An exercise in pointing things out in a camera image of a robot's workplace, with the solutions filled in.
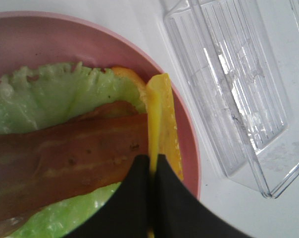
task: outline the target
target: white table surface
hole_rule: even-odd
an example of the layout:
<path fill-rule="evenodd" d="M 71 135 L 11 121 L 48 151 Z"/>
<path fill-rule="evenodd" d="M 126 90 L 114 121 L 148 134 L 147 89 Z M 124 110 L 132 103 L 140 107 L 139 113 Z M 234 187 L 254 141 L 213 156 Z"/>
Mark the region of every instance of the white table surface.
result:
<path fill-rule="evenodd" d="M 178 0 L 0 0 L 0 11 L 37 10 L 79 17 L 122 35 L 168 72 L 181 93 L 180 74 L 162 22 L 163 7 Z M 272 3 L 287 0 L 270 0 Z M 299 238 L 299 177 L 277 199 L 219 176 L 199 136 L 201 202 L 229 224 L 257 238 Z"/>

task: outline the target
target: pink plate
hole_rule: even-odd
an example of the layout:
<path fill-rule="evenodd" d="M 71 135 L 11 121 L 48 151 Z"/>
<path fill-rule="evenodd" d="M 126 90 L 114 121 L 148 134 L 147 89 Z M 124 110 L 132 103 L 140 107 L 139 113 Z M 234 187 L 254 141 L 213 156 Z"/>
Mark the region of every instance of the pink plate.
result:
<path fill-rule="evenodd" d="M 47 12 L 0 13 L 0 76 L 20 66 L 82 61 L 90 67 L 121 65 L 148 81 L 162 69 L 143 51 L 99 25 Z M 196 197 L 200 188 L 197 140 L 176 90 L 175 110 L 183 158 L 184 184 Z"/>

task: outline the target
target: bacon strip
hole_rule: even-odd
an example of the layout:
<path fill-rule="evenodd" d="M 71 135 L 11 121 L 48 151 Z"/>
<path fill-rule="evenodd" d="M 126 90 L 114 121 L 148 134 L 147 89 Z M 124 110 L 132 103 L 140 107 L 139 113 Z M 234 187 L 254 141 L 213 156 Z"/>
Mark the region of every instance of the bacon strip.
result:
<path fill-rule="evenodd" d="M 147 153 L 146 114 L 0 135 L 0 221 L 122 181 Z"/>

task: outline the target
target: clear plastic container lid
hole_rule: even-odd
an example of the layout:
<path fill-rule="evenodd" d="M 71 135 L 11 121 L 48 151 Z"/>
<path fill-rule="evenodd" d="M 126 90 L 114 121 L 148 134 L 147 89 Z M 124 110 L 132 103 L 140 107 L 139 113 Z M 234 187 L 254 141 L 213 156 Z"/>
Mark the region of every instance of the clear plastic container lid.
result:
<path fill-rule="evenodd" d="M 287 7 L 299 40 L 299 0 Z M 181 0 L 164 21 L 224 174 L 278 197 L 299 174 L 299 78 L 280 71 L 258 2 Z"/>

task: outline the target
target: plastic container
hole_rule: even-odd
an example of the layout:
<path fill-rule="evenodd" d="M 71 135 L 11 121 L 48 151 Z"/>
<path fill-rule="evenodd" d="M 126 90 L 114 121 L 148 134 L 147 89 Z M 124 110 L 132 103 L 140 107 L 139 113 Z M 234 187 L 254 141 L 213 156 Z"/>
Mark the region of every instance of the plastic container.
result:
<path fill-rule="evenodd" d="M 299 41 L 299 0 L 287 7 Z M 278 197 L 299 174 L 299 78 L 281 72 L 258 2 L 181 0 L 164 22 L 223 173 Z"/>

